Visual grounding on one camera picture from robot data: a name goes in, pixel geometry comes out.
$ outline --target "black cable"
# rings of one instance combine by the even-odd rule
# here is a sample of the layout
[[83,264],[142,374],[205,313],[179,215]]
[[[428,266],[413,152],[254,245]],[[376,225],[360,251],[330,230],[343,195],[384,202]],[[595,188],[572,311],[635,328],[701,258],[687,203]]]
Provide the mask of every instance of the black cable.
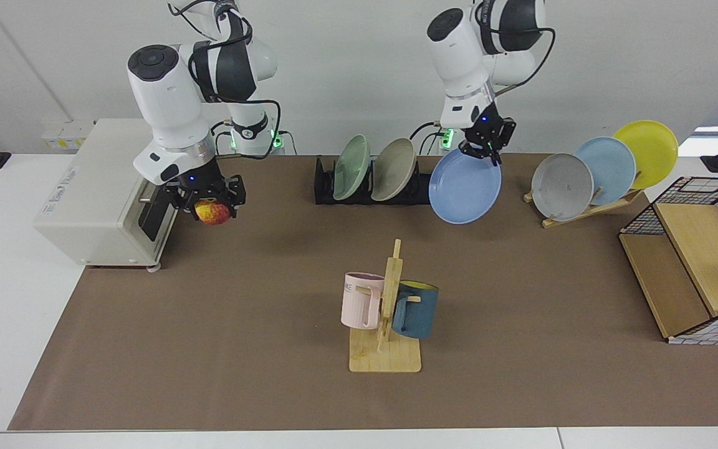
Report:
[[444,133],[439,133],[438,136],[434,136],[433,140],[431,140],[431,144],[428,145],[428,151],[425,153],[426,156],[430,156],[430,155],[431,155],[431,150],[433,150],[434,144],[436,144],[436,139],[437,139],[437,137],[444,137]]
[[221,126],[229,126],[229,124],[223,120],[222,122],[218,122],[210,128],[210,134],[214,136],[214,131],[217,130],[217,128],[220,128]]
[[436,140],[436,137],[439,136],[439,134],[441,134],[441,133],[430,133],[430,134],[428,134],[428,136],[424,137],[421,144],[419,144],[419,151],[417,152],[417,154],[419,154],[421,156],[423,155],[423,147],[425,146],[425,140],[428,140],[428,137],[433,136],[434,140]]
[[216,154],[216,157],[217,157],[217,156],[221,156],[220,150],[218,149],[218,140],[219,140],[220,137],[222,137],[222,136],[231,136],[231,131],[223,131],[222,133],[219,133],[219,134],[214,138],[214,154]]
[[424,130],[425,128],[428,128],[428,126],[437,126],[436,122],[425,122],[424,124],[417,127],[416,130],[414,130],[414,133],[411,133],[411,136],[409,136],[409,139],[413,139],[415,136],[417,136],[417,133]]
[[190,22],[190,19],[184,14],[184,12],[178,12],[179,9],[177,9],[177,12],[173,12],[173,7],[170,3],[168,3],[168,11],[171,11],[171,15],[174,17],[182,16],[185,22],[188,23],[189,26],[192,27],[196,31],[196,33],[201,34],[203,37],[207,37],[208,39],[212,40],[212,37],[209,37],[207,34],[203,34],[203,31],[200,31],[200,29],[197,28],[197,26],[193,25],[193,22]]
[[295,153],[296,156],[299,155],[299,150],[295,147],[295,137],[293,137],[293,133],[290,131],[279,131],[279,134],[290,134],[290,140],[293,142],[293,153]]
[[215,3],[216,0],[193,0],[190,3],[187,3],[187,5],[183,6],[182,9],[176,8],[176,12],[173,12],[173,9],[171,9],[171,4],[168,3],[168,9],[171,9],[171,14],[174,16],[180,16],[184,14],[185,12],[188,12],[189,9],[191,9],[195,5],[199,5],[200,3],[206,3],[206,2],[213,2]]
[[527,33],[550,33],[550,45],[547,47],[547,52],[545,52],[545,56],[542,58],[542,61],[539,62],[539,65],[534,70],[533,74],[530,74],[530,77],[527,77],[523,82],[519,82],[514,85],[508,86],[506,89],[502,89],[500,92],[495,92],[496,95],[502,95],[504,93],[509,92],[510,90],[517,88],[521,85],[525,85],[527,82],[530,82],[531,79],[533,79],[536,74],[539,73],[539,71],[542,69],[542,66],[545,65],[545,62],[547,62],[548,57],[550,57],[550,53],[553,51],[553,44],[556,43],[556,30],[552,28],[532,28],[532,29],[519,29],[519,31],[500,31],[499,29],[494,29],[488,25],[484,25],[484,22],[481,20],[481,18],[478,15],[478,12],[481,11],[481,8],[476,8],[476,22],[478,23],[478,26],[481,27],[482,31],[488,31],[489,33],[495,33],[495,34],[527,34]]
[[[202,92],[207,91],[209,95],[216,97],[217,99],[221,100],[224,103],[233,103],[238,105],[274,105],[276,106],[276,125],[274,126],[273,130],[273,136],[276,136],[279,133],[279,122],[282,120],[282,106],[279,105],[279,102],[276,102],[276,100],[234,100],[229,99],[228,97],[223,97],[223,95],[214,93],[214,90],[211,88],[211,86],[204,86],[201,82],[201,80],[198,79],[196,76],[196,72],[193,70],[193,62],[196,60],[196,56],[199,53],[210,51],[211,49],[220,48],[224,46],[230,46],[232,44],[236,44],[238,42],[248,41],[253,37],[254,35],[254,28],[251,26],[251,23],[248,22],[248,20],[245,17],[240,17],[240,21],[242,23],[245,23],[247,26],[247,29],[245,33],[243,33],[240,37],[235,37],[232,39],[229,39],[224,42],[217,42],[214,44],[209,44],[205,46],[200,46],[197,49],[194,49],[193,53],[190,55],[190,59],[188,60],[188,72],[190,73],[190,77],[196,82],[196,84],[199,86],[199,88],[202,90]],[[273,152],[273,142],[274,139],[270,140],[270,145],[268,145],[267,151],[262,156],[253,156],[250,154],[242,154],[241,157],[245,157],[248,159],[254,159],[257,161],[261,161],[262,159],[265,159],[266,157],[270,156],[270,153]]]

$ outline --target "beige plate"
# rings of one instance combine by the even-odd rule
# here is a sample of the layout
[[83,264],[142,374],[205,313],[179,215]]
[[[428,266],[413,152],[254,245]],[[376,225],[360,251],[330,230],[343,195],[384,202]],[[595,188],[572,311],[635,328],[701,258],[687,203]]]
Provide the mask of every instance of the beige plate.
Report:
[[411,140],[397,139],[387,145],[373,165],[373,201],[387,201],[401,190],[414,173],[417,155]]

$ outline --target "pink mug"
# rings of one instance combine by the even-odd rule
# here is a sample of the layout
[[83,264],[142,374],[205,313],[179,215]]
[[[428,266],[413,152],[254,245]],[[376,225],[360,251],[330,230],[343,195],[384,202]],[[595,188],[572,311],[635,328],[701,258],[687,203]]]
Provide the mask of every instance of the pink mug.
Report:
[[342,324],[354,327],[354,329],[376,329],[381,292],[383,291],[384,276],[370,273],[345,273],[345,289],[342,292]]

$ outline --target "robotic arm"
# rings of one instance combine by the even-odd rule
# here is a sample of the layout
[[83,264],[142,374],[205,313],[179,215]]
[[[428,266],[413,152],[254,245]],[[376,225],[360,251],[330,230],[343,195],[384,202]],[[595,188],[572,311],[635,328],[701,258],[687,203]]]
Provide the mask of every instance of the robotic arm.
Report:
[[[555,31],[544,28],[544,22],[544,0],[483,0],[448,9],[431,21],[431,60],[445,88],[439,123],[464,131],[462,153],[500,163],[499,151],[517,124],[498,114],[495,97],[524,85],[542,68],[547,55],[534,69],[528,49],[544,31],[552,33],[555,42]],[[508,87],[496,93],[494,85]]]
[[216,161],[216,141],[203,117],[202,102],[228,104],[231,135],[237,152],[262,159],[273,150],[277,132],[262,103],[252,99],[256,83],[276,73],[276,58],[253,39],[251,24],[236,2],[196,0],[177,6],[174,15],[188,12],[212,40],[180,46],[152,45],[138,49],[129,59],[128,76],[143,118],[153,138],[135,158],[139,173],[163,185],[173,204],[198,219],[194,206],[201,199],[216,199],[236,216],[245,204],[242,178],[224,179]]

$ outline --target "green light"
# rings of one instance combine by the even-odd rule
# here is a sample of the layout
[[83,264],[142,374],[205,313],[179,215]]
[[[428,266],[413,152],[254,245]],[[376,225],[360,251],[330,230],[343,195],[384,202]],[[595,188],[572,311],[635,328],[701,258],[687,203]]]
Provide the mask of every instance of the green light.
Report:
[[273,130],[270,130],[270,136],[273,137],[273,148],[279,148],[284,145],[284,137],[281,134],[276,135]]
[[453,130],[453,128],[448,128],[444,132],[445,136],[442,136],[442,148],[445,148],[445,150],[451,150],[453,148],[453,136],[456,134],[456,130]]

